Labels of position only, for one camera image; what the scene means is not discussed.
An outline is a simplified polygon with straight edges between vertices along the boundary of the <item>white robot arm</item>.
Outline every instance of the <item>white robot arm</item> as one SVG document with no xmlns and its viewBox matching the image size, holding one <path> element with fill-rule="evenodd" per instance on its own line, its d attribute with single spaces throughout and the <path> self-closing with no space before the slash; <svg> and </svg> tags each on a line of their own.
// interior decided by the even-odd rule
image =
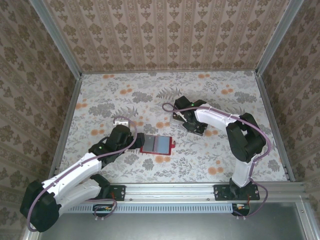
<svg viewBox="0 0 320 240">
<path fill-rule="evenodd" d="M 115 189 L 120 188 L 111 186 L 108 180 L 97 172 L 106 165 L 113 163 L 123 151 L 113 153 L 129 147 L 133 140 L 134 137 L 131 136 L 130 129 L 127 126 L 117 125 L 109 137 L 105 137 L 99 143 L 94 144 L 78 162 L 60 174 L 43 182 L 31 182 L 26 188 L 20 212 L 27 218 L 29 211 L 32 211 L 30 223 L 39 232 L 44 232 L 55 224 L 58 218 L 68 209 L 86 200 L 94 198 L 124 200 L 125 196 L 121 194 L 121 191 L 120 194 L 115 194 Z M 144 143 L 144 134 L 137 133 L 136 141 L 129 149 L 140 148 Z M 108 153 L 111 154 L 92 159 Z M 45 192 L 32 208 L 33 202 L 43 191 Z"/>
<path fill-rule="evenodd" d="M 266 140 L 255 129 L 230 116 L 233 115 L 259 128 L 254 117 L 249 113 L 230 114 L 216 109 L 202 100 L 192 103 L 185 96 L 178 98 L 174 103 L 174 108 L 177 110 L 192 107 L 203 107 L 204 109 L 179 112 L 178 115 L 184 121 L 183 126 L 189 132 L 197 134 L 203 133 L 207 125 L 223 131 L 228 136 L 231 152 L 238 159 L 231 180 L 239 188 L 245 187 L 250 182 L 253 160 L 262 152 Z"/>
</svg>

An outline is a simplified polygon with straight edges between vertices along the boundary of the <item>red object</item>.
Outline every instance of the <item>red object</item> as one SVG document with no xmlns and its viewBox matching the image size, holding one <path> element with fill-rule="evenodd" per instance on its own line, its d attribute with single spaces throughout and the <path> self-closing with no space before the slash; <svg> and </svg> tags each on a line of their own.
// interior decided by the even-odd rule
<svg viewBox="0 0 320 240">
<path fill-rule="evenodd" d="M 176 141 L 172 140 L 172 136 L 169 139 L 169 153 L 159 153 L 154 151 L 143 151 L 143 146 L 140 148 L 140 153 L 142 154 L 156 154 L 156 155 L 171 155 L 171 149 L 174 149 L 176 147 Z"/>
</svg>

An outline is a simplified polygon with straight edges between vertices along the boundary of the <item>floral mat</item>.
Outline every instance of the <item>floral mat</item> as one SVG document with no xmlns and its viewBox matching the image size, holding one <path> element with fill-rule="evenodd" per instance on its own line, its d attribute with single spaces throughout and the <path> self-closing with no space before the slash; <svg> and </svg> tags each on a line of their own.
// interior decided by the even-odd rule
<svg viewBox="0 0 320 240">
<path fill-rule="evenodd" d="M 222 131 L 209 126 L 199 136 L 170 126 L 171 114 L 161 106 L 183 95 L 232 114 L 252 114 L 272 142 L 271 153 L 257 164 L 253 178 L 286 181 L 253 71 L 83 75 L 60 171 L 109 135 L 113 117 L 123 115 L 135 121 L 138 132 L 172 136 L 176 147 L 170 156 L 126 151 L 101 171 L 111 183 L 228 182 L 236 158 Z"/>
</svg>

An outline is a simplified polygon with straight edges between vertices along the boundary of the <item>purple cable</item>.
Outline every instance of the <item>purple cable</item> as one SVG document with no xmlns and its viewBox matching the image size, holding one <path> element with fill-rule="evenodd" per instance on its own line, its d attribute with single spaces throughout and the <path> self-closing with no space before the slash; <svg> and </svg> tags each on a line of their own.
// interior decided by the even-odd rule
<svg viewBox="0 0 320 240">
<path fill-rule="evenodd" d="M 104 202 L 106 202 L 106 201 L 113 202 L 113 203 L 114 203 L 114 207 L 113 207 L 112 210 L 108 213 L 107 216 L 104 216 L 104 217 L 103 217 L 103 218 L 105 218 L 105 219 L 108 218 L 108 217 L 110 217 L 111 214 L 114 213 L 114 211 L 116 210 L 116 208 L 117 208 L 117 206 L 118 206 L 117 201 L 114 200 L 114 199 L 112 199 L 112 198 L 89 199 L 89 200 L 87 200 L 87 201 L 88 201 L 88 202 L 101 202 L 101 201 L 104 201 Z M 104 208 L 104 207 L 108 207 L 108 206 L 98 206 L 98 207 L 96 207 L 96 208 L 94 209 L 93 215 L 94 215 L 95 217 L 98 217 L 98 216 L 97 216 L 97 210 L 98 210 L 98 209 L 101 209 L 101 208 Z"/>
<path fill-rule="evenodd" d="M 165 105 L 171 106 L 171 107 L 173 108 L 173 110 L 167 110 L 167 109 L 165 109 Z M 264 154 L 258 156 L 256 159 L 254 159 L 254 160 L 252 161 L 252 165 L 251 165 L 250 172 L 249 172 L 249 179 L 250 179 L 250 181 L 265 190 L 265 198 L 264 198 L 261 206 L 260 206 L 255 212 L 247 215 L 246 218 L 255 215 L 255 214 L 263 207 L 263 205 L 266 203 L 267 198 L 268 198 L 268 190 L 266 189 L 266 187 L 262 186 L 262 185 L 259 184 L 259 183 L 256 183 L 256 182 L 252 179 L 252 174 L 253 174 L 253 171 L 254 171 L 254 167 L 255 167 L 256 162 L 259 161 L 260 159 L 262 159 L 263 157 L 267 156 L 267 155 L 270 153 L 270 151 L 271 151 L 271 141 L 270 141 L 270 139 L 268 138 L 268 136 L 267 136 L 263 131 L 261 131 L 260 128 L 256 127 L 256 126 L 253 125 L 252 123 L 247 122 L 247 121 L 245 121 L 245 120 L 243 120 L 243 119 L 241 119 L 241 118 L 239 118 L 239 117 L 233 116 L 232 114 L 225 113 L 225 112 L 223 112 L 223 111 L 220 111 L 220 110 L 215 109 L 215 108 L 212 108 L 212 107 L 207 107 L 207 106 L 194 106 L 194 107 L 188 107 L 188 108 L 184 108 L 184 109 L 175 109 L 175 107 L 174 107 L 171 103 L 166 102 L 166 103 L 162 104 L 162 109 L 163 109 L 164 111 L 168 112 L 168 113 L 178 113 L 178 112 L 184 112 L 184 111 L 188 111 L 188 110 L 197 110 L 197 109 L 209 110 L 209 111 L 212 111 L 212 112 L 216 112 L 216 113 L 218 113 L 218 114 L 221 114 L 221 115 L 223 115 L 223 116 L 226 116 L 226 117 L 228 117 L 228 118 L 235 119 L 235 120 L 237 120 L 237 121 L 239 121 L 239 122 L 242 122 L 243 124 L 245 124 L 245 125 L 253 128 L 254 130 L 256 130 L 258 133 L 260 133 L 260 134 L 264 137 L 264 139 L 265 139 L 265 141 L 266 141 L 266 143 L 267 143 L 267 150 L 265 151 Z"/>
<path fill-rule="evenodd" d="M 83 161 L 81 164 L 78 164 L 76 166 L 74 166 L 73 168 L 69 169 L 68 171 L 66 171 L 62 176 L 60 176 L 59 178 L 57 178 L 55 181 L 53 181 L 51 184 L 49 184 L 45 189 L 43 189 L 38 196 L 36 196 L 36 198 L 34 199 L 33 203 L 31 204 L 30 206 L 30 209 L 29 209 L 29 212 L 28 212 L 28 216 L 26 218 L 26 226 L 27 228 L 29 229 L 30 232 L 36 232 L 37 230 L 36 229 L 33 229 L 31 227 L 31 224 L 30 224 L 30 219 L 31 219 L 31 214 L 35 208 L 35 205 L 36 203 L 38 202 L 38 200 L 41 198 L 41 196 L 48 190 L 50 189 L 51 187 L 53 187 L 55 184 L 57 184 L 61 179 L 63 179 L 65 176 L 67 176 L 69 173 L 71 173 L 72 171 L 76 170 L 77 168 L 81 167 L 83 164 L 86 164 L 87 162 L 90 162 L 92 160 L 95 160 L 95 159 L 98 159 L 98 158 L 102 158 L 102 157 L 106 157 L 106 156 L 109 156 L 109 155 L 113 155 L 113 154 L 119 154 L 119 153 L 122 153 L 124 152 L 125 150 L 129 149 L 134 143 L 135 141 L 137 140 L 137 136 L 138 136 L 138 130 L 137 130 L 137 127 L 135 125 L 135 123 L 133 121 L 131 121 L 129 118 L 125 117 L 125 116 L 116 116 L 114 119 L 113 119 L 113 123 L 115 123 L 115 120 L 116 119 L 125 119 L 127 121 L 129 121 L 133 127 L 134 127 L 134 136 L 133 136 L 133 141 L 125 148 L 123 149 L 120 149 L 118 151 L 114 151 L 114 152 L 108 152 L 108 153 L 105 153 L 105 154 L 101 154 L 99 156 L 93 156 L 85 161 Z"/>
</svg>

